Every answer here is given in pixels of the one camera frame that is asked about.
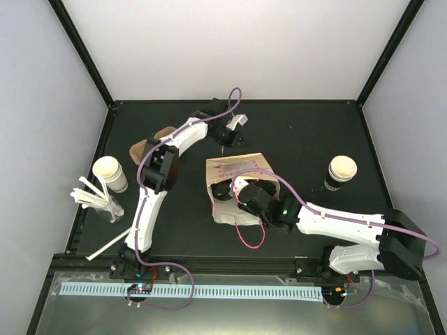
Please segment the cake print paper bag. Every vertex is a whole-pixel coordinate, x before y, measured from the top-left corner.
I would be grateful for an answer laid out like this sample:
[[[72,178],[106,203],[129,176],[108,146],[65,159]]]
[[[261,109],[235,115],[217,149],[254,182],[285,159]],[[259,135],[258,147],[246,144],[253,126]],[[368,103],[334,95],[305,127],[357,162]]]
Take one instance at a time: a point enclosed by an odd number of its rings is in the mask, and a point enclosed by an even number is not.
[[[265,241],[265,229],[273,225],[274,214],[279,208],[280,185],[273,175],[273,170],[262,153],[243,154],[221,158],[209,158],[205,164],[207,193],[212,203],[214,222],[235,227],[240,241],[250,249],[260,248]],[[223,180],[231,180],[228,201],[213,198],[210,186]],[[255,198],[254,182],[262,179],[272,181],[277,186],[278,199]],[[261,240],[250,244],[244,240],[240,228],[259,226]]]

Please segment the black paper coffee cup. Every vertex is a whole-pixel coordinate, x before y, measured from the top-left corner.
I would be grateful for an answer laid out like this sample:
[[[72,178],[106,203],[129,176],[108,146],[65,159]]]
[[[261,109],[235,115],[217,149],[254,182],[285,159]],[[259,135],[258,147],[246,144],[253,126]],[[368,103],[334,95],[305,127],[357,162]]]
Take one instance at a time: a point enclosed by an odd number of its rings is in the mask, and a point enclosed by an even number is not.
[[[227,179],[212,184],[210,188],[213,198],[219,201],[228,201],[232,199],[233,196],[230,194],[230,183],[231,180]]]

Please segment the brown cardboard cup carrier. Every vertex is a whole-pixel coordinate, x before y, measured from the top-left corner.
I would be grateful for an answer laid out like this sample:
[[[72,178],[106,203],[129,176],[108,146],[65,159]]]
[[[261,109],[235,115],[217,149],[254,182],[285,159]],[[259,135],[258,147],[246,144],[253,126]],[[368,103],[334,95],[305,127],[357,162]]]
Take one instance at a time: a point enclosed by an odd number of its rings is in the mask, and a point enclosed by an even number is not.
[[[170,135],[176,130],[173,126],[167,126],[154,134],[155,140],[160,140],[162,137]],[[132,161],[139,166],[142,159],[147,155],[147,152],[153,147],[148,139],[141,140],[131,146],[129,155]]]

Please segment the black cup sideways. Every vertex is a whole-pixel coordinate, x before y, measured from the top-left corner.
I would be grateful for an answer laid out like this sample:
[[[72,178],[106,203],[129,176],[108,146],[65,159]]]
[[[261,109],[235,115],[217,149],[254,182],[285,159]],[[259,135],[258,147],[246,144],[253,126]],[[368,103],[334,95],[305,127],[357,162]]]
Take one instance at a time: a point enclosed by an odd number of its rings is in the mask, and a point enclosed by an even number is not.
[[[259,179],[254,182],[255,198],[257,199],[278,199],[277,186],[272,181]]]

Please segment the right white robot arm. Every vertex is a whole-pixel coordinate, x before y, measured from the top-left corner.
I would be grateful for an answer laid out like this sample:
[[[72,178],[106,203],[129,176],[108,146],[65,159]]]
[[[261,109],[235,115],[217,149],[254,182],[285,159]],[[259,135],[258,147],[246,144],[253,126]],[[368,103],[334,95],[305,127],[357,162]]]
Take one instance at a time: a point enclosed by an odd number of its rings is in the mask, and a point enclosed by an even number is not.
[[[425,233],[402,211],[354,214],[326,209],[291,196],[277,199],[270,181],[239,180],[233,192],[238,207],[266,227],[305,235],[324,235],[348,241],[348,246],[326,246],[317,264],[318,275],[334,281],[341,274],[385,270],[393,276],[417,281],[422,276]]]

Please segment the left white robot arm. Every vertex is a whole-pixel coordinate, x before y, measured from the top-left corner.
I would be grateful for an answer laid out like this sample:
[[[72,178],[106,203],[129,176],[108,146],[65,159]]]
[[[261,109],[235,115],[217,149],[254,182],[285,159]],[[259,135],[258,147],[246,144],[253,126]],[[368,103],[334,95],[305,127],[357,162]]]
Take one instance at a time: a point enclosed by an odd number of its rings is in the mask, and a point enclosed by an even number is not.
[[[119,251],[119,259],[132,277],[143,278],[149,273],[150,262],[143,255],[152,247],[159,210],[177,181],[180,156],[207,137],[224,147],[244,146],[237,128],[248,118],[244,114],[233,114],[233,110],[228,102],[215,98],[210,109],[193,112],[172,133],[146,141],[137,170],[138,205],[129,234]]]

